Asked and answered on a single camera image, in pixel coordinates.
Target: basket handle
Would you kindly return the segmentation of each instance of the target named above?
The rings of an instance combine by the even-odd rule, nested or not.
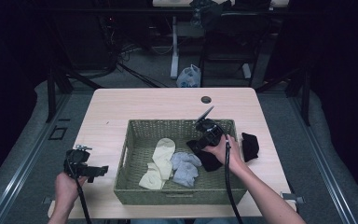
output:
[[[167,198],[192,198],[193,194],[165,194]]]

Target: person's right arm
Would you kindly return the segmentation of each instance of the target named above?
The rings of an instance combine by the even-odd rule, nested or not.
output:
[[[229,169],[249,190],[258,209],[268,223],[305,223],[302,217],[272,188],[258,178],[242,161],[235,139],[228,136],[231,145]],[[207,146],[204,151],[213,153],[223,164],[226,161],[226,138],[222,136],[217,147]]]

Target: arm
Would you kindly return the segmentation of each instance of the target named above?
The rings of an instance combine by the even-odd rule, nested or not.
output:
[[[82,176],[78,178],[79,184],[82,186],[87,178]],[[57,175],[55,181],[56,202],[53,213],[51,214],[49,224],[66,223],[75,200],[77,199],[77,185],[74,179],[62,172]]]
[[[305,223],[301,216],[279,196],[266,183],[258,178],[251,169],[242,161],[240,148],[231,136],[228,137],[231,145],[229,169],[236,175],[249,190],[255,200],[261,214],[268,223]],[[216,158],[225,163],[226,160],[226,138],[222,136],[217,147],[207,146],[204,151],[213,153]]]

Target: office chair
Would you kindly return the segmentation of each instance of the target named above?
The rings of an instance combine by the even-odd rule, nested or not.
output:
[[[269,18],[265,16],[223,12],[215,27],[204,32],[199,61],[200,86],[203,86],[205,62],[208,62],[238,63],[239,70],[244,64],[251,63],[252,71],[248,84],[251,87],[261,43],[270,24]]]

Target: woven basket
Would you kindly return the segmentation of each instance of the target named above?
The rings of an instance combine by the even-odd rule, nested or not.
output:
[[[233,120],[216,120],[226,133],[236,136]],[[194,188],[187,188],[168,180],[163,189],[152,190],[140,187],[139,181],[147,171],[156,144],[161,138],[170,138],[175,143],[175,152],[192,153],[186,145],[189,140],[198,140],[195,120],[130,120],[126,141],[117,169],[114,193],[123,204],[229,204],[225,183],[224,166],[213,172],[199,167]],[[233,174],[230,175],[232,195],[238,203],[246,188]]]

